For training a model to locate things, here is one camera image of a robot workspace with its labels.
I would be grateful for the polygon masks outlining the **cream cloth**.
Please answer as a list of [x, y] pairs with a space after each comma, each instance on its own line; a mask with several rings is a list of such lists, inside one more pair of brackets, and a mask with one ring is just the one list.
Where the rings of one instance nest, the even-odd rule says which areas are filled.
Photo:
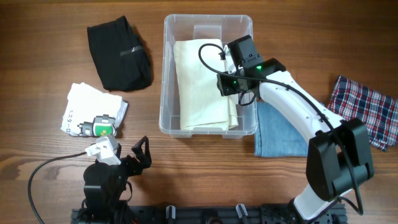
[[203, 65], [224, 72], [220, 57], [220, 39], [177, 41], [174, 45], [175, 69], [180, 97], [180, 128], [220, 128], [223, 131], [239, 125], [236, 103], [221, 96], [217, 74]]

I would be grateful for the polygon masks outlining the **blue jeans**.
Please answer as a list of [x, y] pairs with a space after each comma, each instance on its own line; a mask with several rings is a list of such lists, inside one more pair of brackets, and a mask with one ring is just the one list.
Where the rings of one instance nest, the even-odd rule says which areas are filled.
[[257, 157], [307, 157], [308, 143], [272, 105], [257, 103], [258, 130], [254, 135]]

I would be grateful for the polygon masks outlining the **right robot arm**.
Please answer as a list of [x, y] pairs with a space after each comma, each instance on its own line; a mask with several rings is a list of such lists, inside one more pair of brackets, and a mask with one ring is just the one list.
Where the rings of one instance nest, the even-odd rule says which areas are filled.
[[252, 92], [279, 111], [308, 144], [308, 184], [290, 201], [299, 223], [323, 217], [337, 221], [343, 202], [364, 213], [359, 186], [373, 178], [374, 166], [366, 125], [326, 109], [301, 88], [277, 59], [264, 60], [250, 35], [220, 49], [228, 67], [218, 71], [223, 96]]

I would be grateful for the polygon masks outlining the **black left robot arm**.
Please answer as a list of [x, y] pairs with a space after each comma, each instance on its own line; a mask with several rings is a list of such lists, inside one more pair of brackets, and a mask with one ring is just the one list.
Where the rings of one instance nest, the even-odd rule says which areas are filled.
[[138, 223], [128, 201], [121, 200], [125, 190], [132, 190], [128, 178], [142, 174], [152, 165], [149, 139], [142, 137], [132, 148], [134, 156], [121, 157], [121, 145], [112, 135], [101, 136], [85, 149], [95, 156], [95, 163], [83, 173], [85, 199], [73, 212], [72, 223]]

